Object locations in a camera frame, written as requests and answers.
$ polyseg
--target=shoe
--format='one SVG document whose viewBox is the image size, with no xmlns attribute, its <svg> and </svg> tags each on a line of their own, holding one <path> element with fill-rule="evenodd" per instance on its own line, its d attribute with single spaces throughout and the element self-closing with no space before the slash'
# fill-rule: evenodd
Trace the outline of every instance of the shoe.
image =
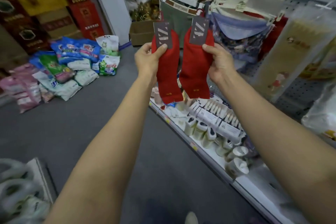
<svg viewBox="0 0 336 224">
<path fill-rule="evenodd" d="M 184 224 L 198 224 L 196 214 L 194 212 L 188 212 Z"/>
</svg>

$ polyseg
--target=sock tag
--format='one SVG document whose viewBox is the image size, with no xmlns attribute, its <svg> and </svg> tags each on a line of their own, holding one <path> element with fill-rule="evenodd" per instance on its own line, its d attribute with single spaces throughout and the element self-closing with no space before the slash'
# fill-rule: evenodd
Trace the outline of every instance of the sock tag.
<svg viewBox="0 0 336 224">
<path fill-rule="evenodd" d="M 209 19 L 195 16 L 192 19 L 189 43 L 196 45 L 205 44 L 209 29 Z"/>
<path fill-rule="evenodd" d="M 156 39 L 156 47 L 159 48 L 161 45 L 166 44 L 168 46 L 168 49 L 173 48 L 171 26 L 169 22 L 153 22 L 153 26 Z"/>
</svg>

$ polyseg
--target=hand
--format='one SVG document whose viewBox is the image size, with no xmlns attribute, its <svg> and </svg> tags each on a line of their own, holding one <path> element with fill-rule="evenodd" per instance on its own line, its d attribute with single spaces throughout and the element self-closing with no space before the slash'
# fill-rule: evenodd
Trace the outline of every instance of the hand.
<svg viewBox="0 0 336 224">
<path fill-rule="evenodd" d="M 154 86 L 157 80 L 159 58 L 166 52 L 167 45 L 163 44 L 154 53 L 150 51 L 151 48 L 152 43 L 144 44 L 135 54 L 135 63 L 138 68 L 138 77 L 145 78 Z"/>
<path fill-rule="evenodd" d="M 226 75 L 236 72 L 232 55 L 219 44 L 215 44 L 214 47 L 204 44 L 202 48 L 213 56 L 214 61 L 208 74 L 214 83 L 218 85 Z"/>
</svg>

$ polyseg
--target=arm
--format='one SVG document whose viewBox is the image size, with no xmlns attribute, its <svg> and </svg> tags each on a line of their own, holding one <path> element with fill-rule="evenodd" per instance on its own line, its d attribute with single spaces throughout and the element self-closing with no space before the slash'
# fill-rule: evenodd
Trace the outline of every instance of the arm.
<svg viewBox="0 0 336 224">
<path fill-rule="evenodd" d="M 119 223 L 145 121 L 159 57 L 145 44 L 135 54 L 138 78 L 74 167 L 45 223 Z"/>
<path fill-rule="evenodd" d="M 220 45 L 209 76 L 227 98 L 264 162 L 312 223 L 336 220 L 336 150 L 262 98 Z"/>
</svg>

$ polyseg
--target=red sock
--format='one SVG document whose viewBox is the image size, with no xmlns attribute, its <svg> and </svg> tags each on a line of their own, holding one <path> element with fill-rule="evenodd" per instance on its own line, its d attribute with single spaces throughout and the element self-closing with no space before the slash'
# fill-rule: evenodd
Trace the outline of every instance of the red sock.
<svg viewBox="0 0 336 224">
<path fill-rule="evenodd" d="M 210 98 L 207 74 L 212 64 L 212 54 L 205 52 L 202 46 L 190 44 L 191 28 L 184 37 L 183 63 L 180 82 L 190 98 Z M 214 46 L 212 31 L 208 30 L 205 44 Z"/>
<path fill-rule="evenodd" d="M 177 68 L 180 57 L 179 36 L 171 30 L 173 48 L 167 49 L 159 59 L 159 68 L 157 69 L 157 83 L 159 85 L 159 94 L 162 102 L 169 104 L 172 102 L 183 101 L 181 90 L 177 84 Z M 155 52 L 155 35 L 152 41 L 152 53 Z"/>
</svg>

